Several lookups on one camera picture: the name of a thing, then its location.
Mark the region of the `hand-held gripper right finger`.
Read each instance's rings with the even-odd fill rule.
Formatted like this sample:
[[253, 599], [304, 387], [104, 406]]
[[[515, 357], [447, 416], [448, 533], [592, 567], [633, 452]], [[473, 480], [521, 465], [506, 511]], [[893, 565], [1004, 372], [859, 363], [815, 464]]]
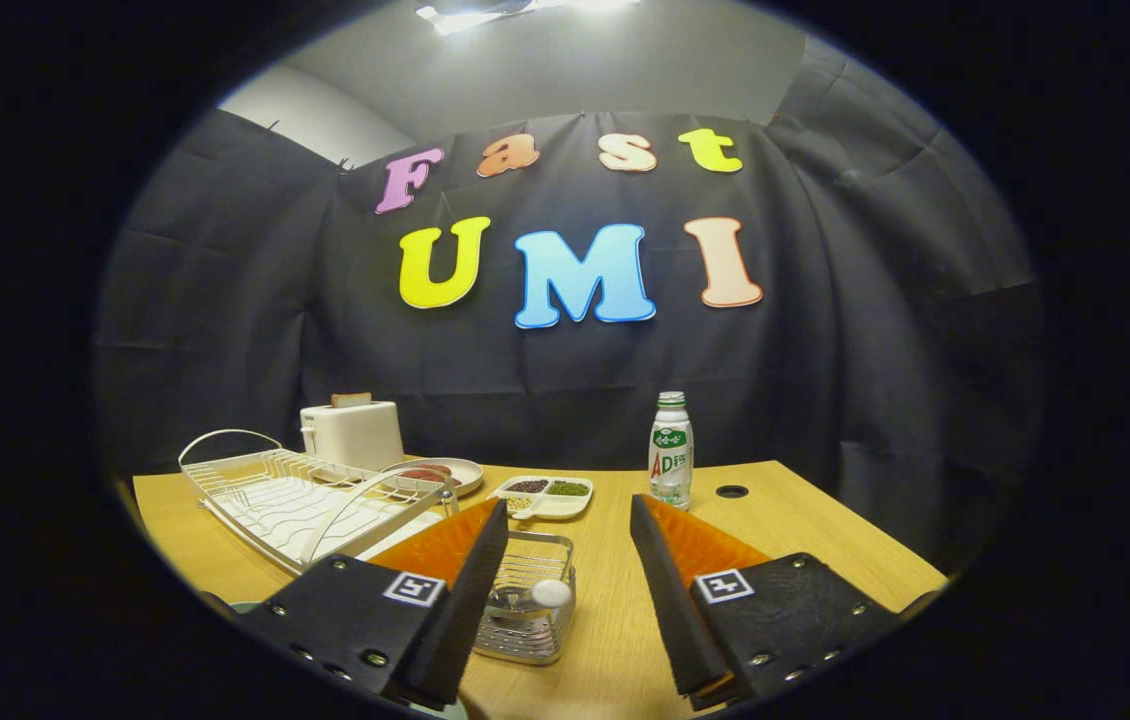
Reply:
[[785, 694], [902, 623], [812, 553], [770, 557], [647, 495], [632, 498], [629, 532], [676, 692], [696, 710]]

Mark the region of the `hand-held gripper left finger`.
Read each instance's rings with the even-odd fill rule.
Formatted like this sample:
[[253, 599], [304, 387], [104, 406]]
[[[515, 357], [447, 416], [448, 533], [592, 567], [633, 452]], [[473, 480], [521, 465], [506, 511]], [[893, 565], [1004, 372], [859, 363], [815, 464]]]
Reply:
[[332, 682], [451, 705], [508, 537], [505, 501], [487, 498], [372, 559], [331, 553], [235, 621]]

